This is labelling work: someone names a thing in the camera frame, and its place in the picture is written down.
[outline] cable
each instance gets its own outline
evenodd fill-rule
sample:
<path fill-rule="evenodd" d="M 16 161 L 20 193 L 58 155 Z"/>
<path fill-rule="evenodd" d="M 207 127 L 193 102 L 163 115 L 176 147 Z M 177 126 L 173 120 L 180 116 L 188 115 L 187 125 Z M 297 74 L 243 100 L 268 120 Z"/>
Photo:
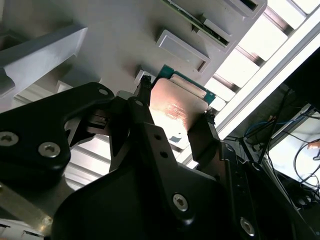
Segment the cable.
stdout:
<path fill-rule="evenodd" d="M 284 133 L 284 134 L 288 134 L 288 135 L 290 135 L 290 136 L 294 137 L 295 139 L 300 140 L 301 142 L 309 143 L 308 141 L 302 140 L 301 138 L 299 138 L 299 137 L 297 137 L 297 136 L 295 136 L 295 135 L 293 135 L 293 134 L 291 134 L 291 133 L 289 133 L 289 132 L 287 132 L 287 131 L 282 131 L 282 133 Z"/>
<path fill-rule="evenodd" d="M 302 147 L 300 147 L 300 149 L 296 152 L 296 154 L 295 154 L 295 156 L 294 156 L 294 159 L 293 159 L 294 172 L 295 172 L 295 174 L 302 180 L 301 183 L 305 183 L 309 178 L 311 178 L 311 177 L 320 169 L 320 164 L 319 164 L 319 166 L 318 166 L 308 177 L 302 178 L 302 177 L 299 175 L 298 171 L 297 171 L 297 158 L 298 158 L 298 155 L 299 155 L 299 153 L 302 151 L 302 149 L 304 149 L 308 144 L 310 144 L 310 143 L 316 143 L 316 142 L 319 142 L 319 141 L 320 141 L 320 138 L 304 144 Z M 307 184 L 309 184 L 310 186 L 315 187 L 315 188 L 318 187 L 318 186 L 312 185 L 312 184 L 310 184 L 310 183 L 307 183 Z"/>
<path fill-rule="evenodd" d="M 259 157 L 258 164 L 260 164 L 260 163 L 262 162 L 263 157 L 264 157 L 265 153 L 267 152 L 267 149 L 269 148 L 269 144 L 270 144 L 272 135 L 273 135 L 274 132 L 275 132 L 278 119 L 279 119 L 280 114 L 281 114 L 281 111 L 282 111 L 282 109 L 283 109 L 283 107 L 284 107 L 284 105 L 285 105 L 286 98 L 287 98 L 287 96 L 288 96 L 288 94 L 289 94 L 289 91 L 290 91 L 290 89 L 289 89 L 288 91 L 286 91 L 286 93 L 284 94 L 283 99 L 282 99 L 282 101 L 281 101 L 281 104 L 280 104 L 280 106 L 279 106 L 279 109 L 278 109 L 278 111 L 277 111 L 277 113 L 276 113 L 276 115 L 275 115 L 275 117 L 274 117 L 274 122 L 272 123 L 272 130 L 270 131 L 269 138 L 268 138 L 268 141 L 266 142 L 266 145 L 264 145 L 263 148 L 262 148 L 262 152 L 261 152 L 261 155 L 260 155 L 260 157 Z"/>
<path fill-rule="evenodd" d="M 271 157 L 269 156 L 269 147 L 266 151 L 266 155 L 268 156 L 268 159 L 269 159 L 269 162 L 270 162 L 270 165 L 271 165 L 271 168 L 272 168 L 272 171 L 273 171 L 273 174 L 274 174 L 274 177 L 276 179 L 276 181 L 279 183 L 279 185 L 281 186 L 281 188 L 283 189 L 283 191 L 285 192 L 286 196 L 288 197 L 290 203 L 292 206 L 295 206 L 294 205 L 294 202 L 292 201 L 291 197 L 289 196 L 287 190 L 285 189 L 285 187 L 282 185 L 281 181 L 279 180 L 277 174 L 276 174 L 276 170 L 275 170 L 275 167 L 274 167 L 274 164 L 272 163 L 272 160 L 271 160 Z"/>
<path fill-rule="evenodd" d="M 288 121 L 282 121 L 282 122 L 277 122 L 276 124 L 277 124 L 277 125 L 283 125 L 283 124 L 287 124 L 287 123 L 292 123 L 292 122 L 295 122 L 295 121 L 300 120 L 302 117 L 309 117 L 309 116 L 300 115 L 300 116 L 297 117 L 296 119 L 288 120 Z M 245 134 L 244 134 L 244 137 L 246 137 L 248 134 L 250 134 L 252 128 L 254 128 L 254 127 L 258 126 L 258 125 L 261 125 L 261 124 L 269 124 L 269 123 L 272 123 L 272 122 L 273 122 L 273 120 L 272 120 L 272 121 L 261 121 L 261 122 L 257 122 L 257 123 L 255 123 L 255 124 L 253 124 L 252 126 L 250 126 L 250 127 L 246 130 L 246 132 L 245 132 Z"/>

